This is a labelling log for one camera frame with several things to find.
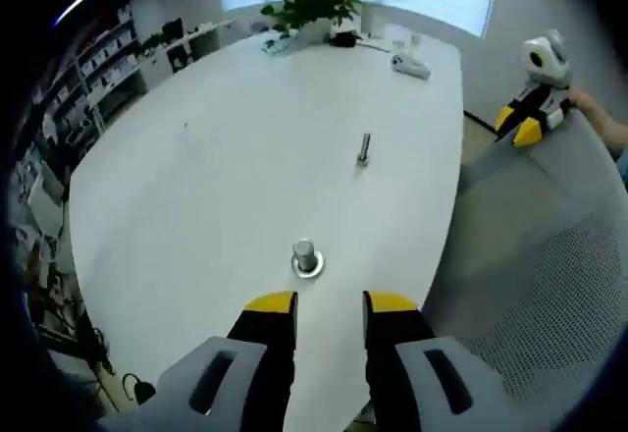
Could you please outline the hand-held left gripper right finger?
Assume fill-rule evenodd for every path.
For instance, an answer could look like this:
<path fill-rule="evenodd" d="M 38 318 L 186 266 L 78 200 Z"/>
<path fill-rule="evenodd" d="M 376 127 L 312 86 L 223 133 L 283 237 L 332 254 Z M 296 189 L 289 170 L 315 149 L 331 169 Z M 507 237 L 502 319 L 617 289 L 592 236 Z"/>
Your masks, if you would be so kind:
<path fill-rule="evenodd" d="M 501 376 L 452 337 L 438 337 L 410 299 L 363 293 L 366 381 L 381 431 L 511 431 Z"/>

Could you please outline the person's right hand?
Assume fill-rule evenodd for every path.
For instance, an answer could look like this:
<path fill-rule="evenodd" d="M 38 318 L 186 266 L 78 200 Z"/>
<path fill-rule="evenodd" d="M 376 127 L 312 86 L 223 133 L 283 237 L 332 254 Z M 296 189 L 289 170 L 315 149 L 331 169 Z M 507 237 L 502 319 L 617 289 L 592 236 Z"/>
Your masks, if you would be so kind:
<path fill-rule="evenodd" d="M 568 90 L 569 100 L 574 108 L 595 126 L 603 126 L 612 121 L 610 114 L 588 92 L 571 85 Z"/>

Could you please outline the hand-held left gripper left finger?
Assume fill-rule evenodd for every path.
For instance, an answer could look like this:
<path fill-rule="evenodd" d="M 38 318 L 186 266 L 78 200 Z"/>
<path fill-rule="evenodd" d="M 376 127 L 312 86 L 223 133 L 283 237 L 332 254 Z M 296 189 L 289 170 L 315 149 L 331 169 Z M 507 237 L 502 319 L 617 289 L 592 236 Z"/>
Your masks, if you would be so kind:
<path fill-rule="evenodd" d="M 229 334 L 210 337 L 161 374 L 137 409 L 100 431 L 281 431 L 294 381 L 294 291 L 251 301 Z"/>

